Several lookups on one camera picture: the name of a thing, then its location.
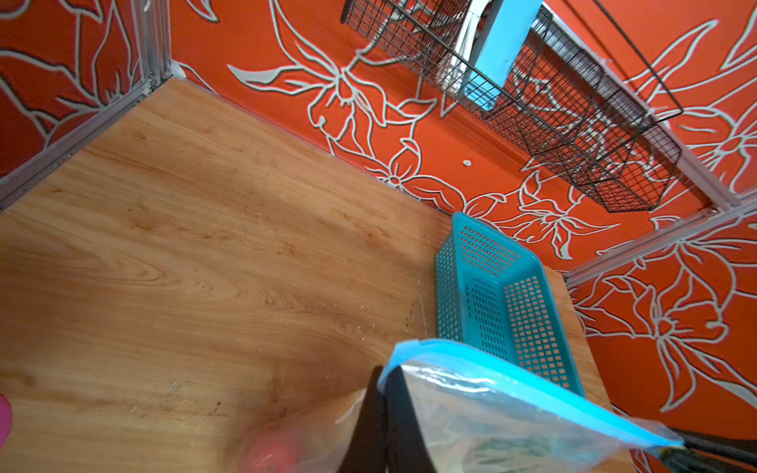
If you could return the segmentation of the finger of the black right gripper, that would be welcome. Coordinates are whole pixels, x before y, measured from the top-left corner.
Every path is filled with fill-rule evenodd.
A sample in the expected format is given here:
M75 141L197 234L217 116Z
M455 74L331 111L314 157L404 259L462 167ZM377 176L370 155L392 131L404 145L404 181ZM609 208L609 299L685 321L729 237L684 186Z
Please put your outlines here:
M670 472L750 473L756 471L755 439L732 439L674 429L682 449L664 449L658 459Z

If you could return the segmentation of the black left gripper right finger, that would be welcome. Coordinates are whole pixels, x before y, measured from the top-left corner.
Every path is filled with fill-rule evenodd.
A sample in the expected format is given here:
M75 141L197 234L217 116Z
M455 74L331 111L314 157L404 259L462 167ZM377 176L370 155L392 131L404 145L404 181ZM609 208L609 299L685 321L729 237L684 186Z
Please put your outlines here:
M386 466L388 472L436 471L427 451L402 369L394 369L386 379Z

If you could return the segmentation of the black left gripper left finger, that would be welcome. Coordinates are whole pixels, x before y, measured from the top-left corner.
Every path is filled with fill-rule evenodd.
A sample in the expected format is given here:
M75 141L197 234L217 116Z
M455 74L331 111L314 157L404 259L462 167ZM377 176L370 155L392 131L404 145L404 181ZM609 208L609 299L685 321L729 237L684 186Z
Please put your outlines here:
M388 414L386 398L378 388L381 374L382 367L374 367L347 453L338 469L339 473L386 472Z

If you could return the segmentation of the clear zip top bag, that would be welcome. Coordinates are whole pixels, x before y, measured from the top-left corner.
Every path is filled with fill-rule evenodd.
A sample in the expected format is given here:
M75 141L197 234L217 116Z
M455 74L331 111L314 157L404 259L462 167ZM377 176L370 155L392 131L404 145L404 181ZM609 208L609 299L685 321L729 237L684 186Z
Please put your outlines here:
M399 343L382 366L378 390L402 369L435 472L587 472L623 449L682 449L672 430L632 421L532 372L457 342ZM338 472L367 387L254 429L297 435L296 472Z

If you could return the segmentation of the dark red apple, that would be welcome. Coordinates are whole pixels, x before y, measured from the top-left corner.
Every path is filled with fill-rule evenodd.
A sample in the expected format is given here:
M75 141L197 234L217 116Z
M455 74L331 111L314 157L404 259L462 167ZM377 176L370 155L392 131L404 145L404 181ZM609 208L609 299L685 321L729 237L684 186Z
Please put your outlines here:
M263 432L244 449L239 471L296 472L302 455L302 442L297 435L283 431Z

